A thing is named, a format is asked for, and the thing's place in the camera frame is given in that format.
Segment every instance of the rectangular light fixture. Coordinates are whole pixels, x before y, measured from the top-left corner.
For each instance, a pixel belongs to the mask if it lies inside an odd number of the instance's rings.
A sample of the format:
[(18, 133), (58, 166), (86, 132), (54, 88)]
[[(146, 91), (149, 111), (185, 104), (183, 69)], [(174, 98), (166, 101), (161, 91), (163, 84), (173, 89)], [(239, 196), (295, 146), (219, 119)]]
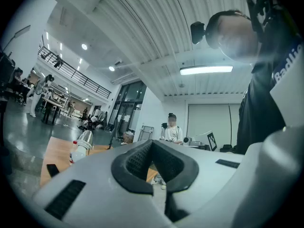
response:
[(232, 69), (233, 66), (191, 66), (181, 68), (180, 74), (230, 73)]

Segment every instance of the table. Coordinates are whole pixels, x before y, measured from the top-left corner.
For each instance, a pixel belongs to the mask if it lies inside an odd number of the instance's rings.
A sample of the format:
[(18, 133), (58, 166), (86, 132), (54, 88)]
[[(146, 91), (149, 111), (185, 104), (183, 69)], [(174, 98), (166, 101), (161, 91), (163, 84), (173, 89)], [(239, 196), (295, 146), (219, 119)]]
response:
[(56, 106), (56, 110), (54, 112), (54, 116), (53, 116), (53, 120), (52, 120), (52, 125), (54, 125), (54, 121), (55, 121), (55, 118), (56, 118), (56, 115), (57, 115), (57, 112), (58, 112), (59, 108), (63, 109), (64, 106), (60, 105), (60, 104), (57, 104), (56, 102), (51, 101), (49, 99), (46, 99), (44, 97), (42, 97), (42, 99), (44, 99), (47, 102), (46, 111), (44, 112), (44, 116), (43, 116), (43, 119), (42, 119), (43, 123), (48, 124), (48, 117), (49, 117), (49, 114), (51, 112), (52, 105)]
[[(72, 141), (66, 141), (58, 138), (51, 137), (47, 145), (47, 151), (43, 159), (41, 174), (40, 174), (40, 186), (42, 187), (49, 182), (51, 176), (47, 170), (47, 164), (55, 164), (60, 172), (70, 167), (70, 148)], [(89, 151), (89, 155), (106, 151), (108, 145), (94, 145), (94, 148)], [(157, 171), (149, 168), (147, 174), (147, 182), (157, 175)]]

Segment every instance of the black phone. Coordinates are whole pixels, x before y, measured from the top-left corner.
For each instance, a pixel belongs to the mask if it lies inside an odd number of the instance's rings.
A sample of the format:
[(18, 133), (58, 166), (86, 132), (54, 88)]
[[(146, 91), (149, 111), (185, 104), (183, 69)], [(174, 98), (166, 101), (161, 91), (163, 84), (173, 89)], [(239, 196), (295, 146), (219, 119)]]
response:
[(51, 177), (54, 177), (59, 173), (59, 170), (55, 164), (47, 164), (47, 170)]

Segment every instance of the balcony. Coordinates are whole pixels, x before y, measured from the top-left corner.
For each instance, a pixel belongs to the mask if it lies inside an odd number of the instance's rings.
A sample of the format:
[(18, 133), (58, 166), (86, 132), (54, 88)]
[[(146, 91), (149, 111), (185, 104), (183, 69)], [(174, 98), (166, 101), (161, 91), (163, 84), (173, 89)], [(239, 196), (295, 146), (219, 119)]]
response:
[[(50, 50), (48, 50), (46, 47), (42, 47), (39, 52), (38, 56), (40, 56), (42, 59), (46, 60), (49, 64), (54, 66), (57, 61), (57, 55)], [(94, 82), (93, 80), (89, 79), (76, 69), (74, 69), (72, 66), (70, 66), (67, 62), (62, 60), (62, 64), (59, 65), (56, 69), (64, 73), (69, 78), (77, 81), (78, 83), (82, 84), (84, 88), (90, 89), (97, 94), (109, 98), (109, 95), (111, 91), (107, 90), (106, 88), (103, 88), (98, 83)]]

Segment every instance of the desk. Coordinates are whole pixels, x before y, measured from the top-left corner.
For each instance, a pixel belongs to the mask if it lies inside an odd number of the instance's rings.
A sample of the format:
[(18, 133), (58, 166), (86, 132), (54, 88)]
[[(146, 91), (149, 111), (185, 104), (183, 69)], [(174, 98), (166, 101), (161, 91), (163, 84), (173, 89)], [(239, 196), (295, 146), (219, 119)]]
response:
[[(72, 141), (66, 141), (54, 137), (49, 139), (47, 151), (41, 168), (41, 187), (51, 179), (47, 170), (47, 164), (55, 164), (60, 172), (64, 171), (70, 166), (69, 156), (72, 144)], [(109, 146), (107, 145), (94, 145), (94, 148), (89, 151), (89, 155), (106, 151), (108, 147)], [(156, 175), (157, 171), (149, 169), (147, 174), (147, 182), (150, 182)]]
[(49, 114), (51, 112), (52, 105), (56, 106), (56, 110), (54, 112), (53, 121), (52, 121), (52, 124), (54, 125), (54, 121), (55, 121), (55, 118), (56, 118), (56, 115), (57, 115), (57, 112), (58, 112), (59, 108), (63, 109), (64, 106), (62, 106), (60, 104), (57, 104), (56, 102), (51, 101), (49, 99), (46, 99), (44, 97), (42, 97), (42, 99), (44, 99), (47, 102), (46, 111), (44, 112), (44, 116), (43, 116), (43, 119), (42, 119), (43, 123), (45, 123), (45, 124), (48, 123), (48, 117), (49, 117)]

